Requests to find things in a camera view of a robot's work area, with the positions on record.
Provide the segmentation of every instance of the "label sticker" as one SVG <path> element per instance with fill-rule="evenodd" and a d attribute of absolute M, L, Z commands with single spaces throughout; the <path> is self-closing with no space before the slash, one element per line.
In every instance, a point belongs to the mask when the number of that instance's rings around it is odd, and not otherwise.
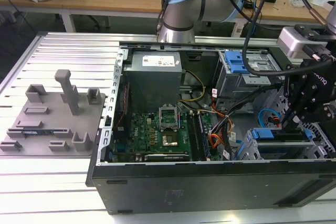
<path fill-rule="evenodd" d="M 23 133 L 29 134 L 29 135 L 37 135 L 36 131 L 24 131 Z"/>
<path fill-rule="evenodd" d="M 231 132 L 231 141 L 235 142 L 236 141 L 236 132 Z"/>
<path fill-rule="evenodd" d="M 217 98 L 217 89 L 212 89 L 212 97 Z"/>
<path fill-rule="evenodd" d="M 175 67 L 174 56 L 145 55 L 142 57 L 144 67 Z"/>
<path fill-rule="evenodd" d="M 223 150 L 223 156 L 224 156 L 227 160 L 230 160 L 230 153 L 227 152 L 226 150 Z"/>

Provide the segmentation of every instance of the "yellow wire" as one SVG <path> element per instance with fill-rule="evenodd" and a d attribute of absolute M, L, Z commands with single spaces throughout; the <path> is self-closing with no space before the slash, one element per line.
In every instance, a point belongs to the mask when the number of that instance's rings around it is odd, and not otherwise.
<path fill-rule="evenodd" d="M 197 79 L 197 81 L 200 82 L 200 84 L 202 85 L 203 91 L 202 91 L 202 94 L 199 97 L 197 97 L 197 98 L 193 98 L 193 99 L 180 99 L 179 101 L 180 102 L 194 102 L 194 101 L 198 101 L 198 100 L 200 100 L 205 95 L 205 86 L 204 86 L 203 82 L 200 80 L 200 78 L 197 75 L 195 75 L 194 73 L 192 73 L 189 70 L 186 70 L 185 72 L 186 73 L 190 73 L 193 77 L 195 77 Z"/>

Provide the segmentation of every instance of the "gray vertical post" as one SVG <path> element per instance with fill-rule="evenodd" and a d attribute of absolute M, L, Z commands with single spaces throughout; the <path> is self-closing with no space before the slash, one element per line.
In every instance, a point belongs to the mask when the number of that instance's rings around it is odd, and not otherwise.
<path fill-rule="evenodd" d="M 78 99 L 72 89 L 72 86 L 70 83 L 70 76 L 71 76 L 71 73 L 68 69 L 58 69 L 55 74 L 55 80 L 58 81 L 62 86 L 64 96 L 67 99 L 71 113 L 73 115 L 77 115 L 78 110 L 79 110 Z"/>

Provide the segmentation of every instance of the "metal frame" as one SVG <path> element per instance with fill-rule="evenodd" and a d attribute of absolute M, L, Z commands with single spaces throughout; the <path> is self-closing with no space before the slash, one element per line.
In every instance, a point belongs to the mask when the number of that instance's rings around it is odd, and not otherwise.
<path fill-rule="evenodd" d="M 97 16 L 107 16 L 105 19 L 106 27 L 110 27 L 110 16 L 116 17 L 137 17 L 137 18 L 157 18 L 158 13 L 145 13 L 145 12 L 123 12 L 116 10 L 90 10 L 90 9 L 68 9 L 68 8 L 50 8 L 50 7 L 32 7 L 32 6 L 16 6 L 20 12 L 27 13 L 54 13 L 62 16 L 64 26 L 67 33 L 75 33 L 76 28 L 74 26 L 74 21 L 72 14 L 76 15 L 97 15 Z M 15 8 L 12 6 L 0 6 L 0 10 L 8 11 L 11 15 Z M 240 37 L 242 35 L 243 27 L 247 23 L 244 18 L 236 18 L 234 20 L 235 26 L 231 33 L 231 37 Z M 261 24 L 265 25 L 283 25 L 283 26 L 294 26 L 297 23 L 316 25 L 317 22 L 300 22 L 300 21 L 287 21 L 287 20 L 276 20 L 276 19 L 262 19 Z"/>

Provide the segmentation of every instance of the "blue latch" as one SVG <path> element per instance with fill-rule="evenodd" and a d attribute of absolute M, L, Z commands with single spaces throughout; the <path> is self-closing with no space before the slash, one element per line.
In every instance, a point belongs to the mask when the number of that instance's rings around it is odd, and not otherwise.
<path fill-rule="evenodd" d="M 225 51 L 225 60 L 231 73 L 249 73 L 243 64 L 242 54 L 238 51 Z"/>
<path fill-rule="evenodd" d="M 312 133 L 312 131 L 311 130 L 309 130 L 309 129 L 306 129 L 306 128 L 304 128 L 304 133 L 306 134 L 306 136 L 307 136 L 307 138 L 309 139 L 309 140 L 312 140 L 313 139 L 313 133 Z"/>
<path fill-rule="evenodd" d="M 267 128 L 253 129 L 252 136 L 254 139 L 274 138 L 272 131 Z"/>

